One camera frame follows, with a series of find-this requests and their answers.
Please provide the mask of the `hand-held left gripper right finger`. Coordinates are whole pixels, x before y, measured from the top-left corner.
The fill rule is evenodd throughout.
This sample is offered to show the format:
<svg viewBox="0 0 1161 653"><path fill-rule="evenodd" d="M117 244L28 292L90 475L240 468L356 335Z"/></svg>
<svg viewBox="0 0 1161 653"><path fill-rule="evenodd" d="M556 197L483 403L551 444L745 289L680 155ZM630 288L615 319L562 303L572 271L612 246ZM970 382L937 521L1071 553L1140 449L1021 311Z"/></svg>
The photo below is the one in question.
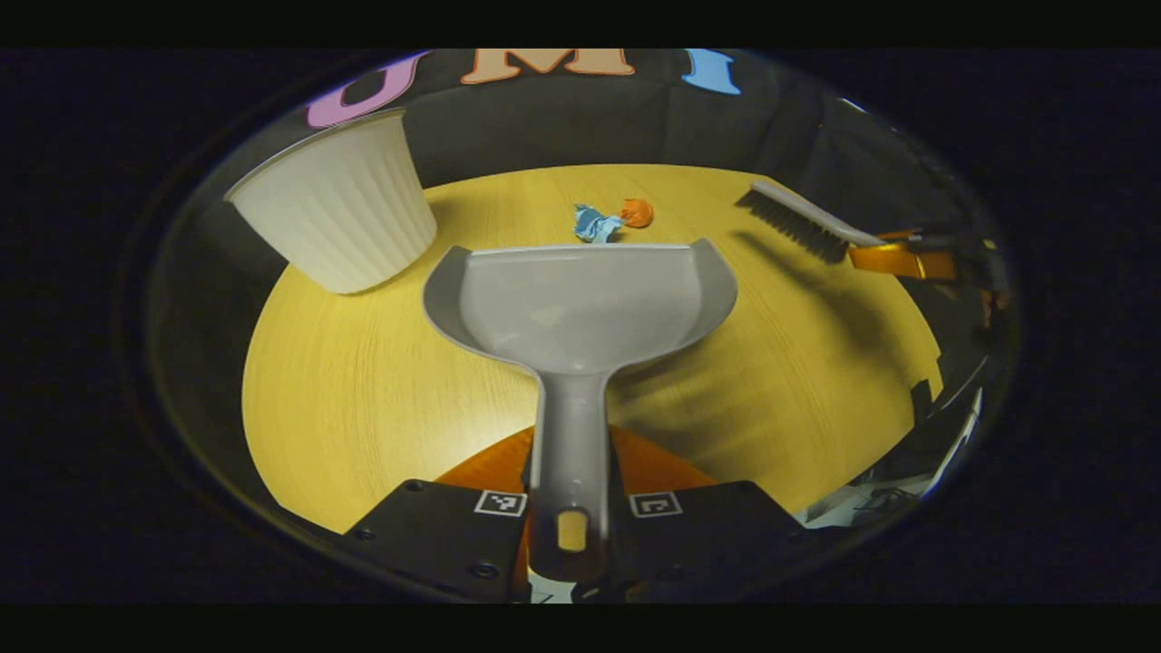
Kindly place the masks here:
<svg viewBox="0 0 1161 653"><path fill-rule="evenodd" d="M717 482L625 426L612 426L616 491L608 593L759 593L819 552L752 481Z"/></svg>

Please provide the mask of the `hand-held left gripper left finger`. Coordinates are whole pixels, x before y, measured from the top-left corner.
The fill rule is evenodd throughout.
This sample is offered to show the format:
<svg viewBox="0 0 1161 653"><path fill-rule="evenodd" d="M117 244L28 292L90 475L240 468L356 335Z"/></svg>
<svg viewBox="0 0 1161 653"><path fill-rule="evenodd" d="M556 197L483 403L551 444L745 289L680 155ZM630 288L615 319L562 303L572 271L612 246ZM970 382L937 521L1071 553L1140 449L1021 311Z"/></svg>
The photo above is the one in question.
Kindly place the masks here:
<svg viewBox="0 0 1161 653"><path fill-rule="evenodd" d="M380 571L447 598L527 602L532 442L526 426L435 480L403 481L344 541Z"/></svg>

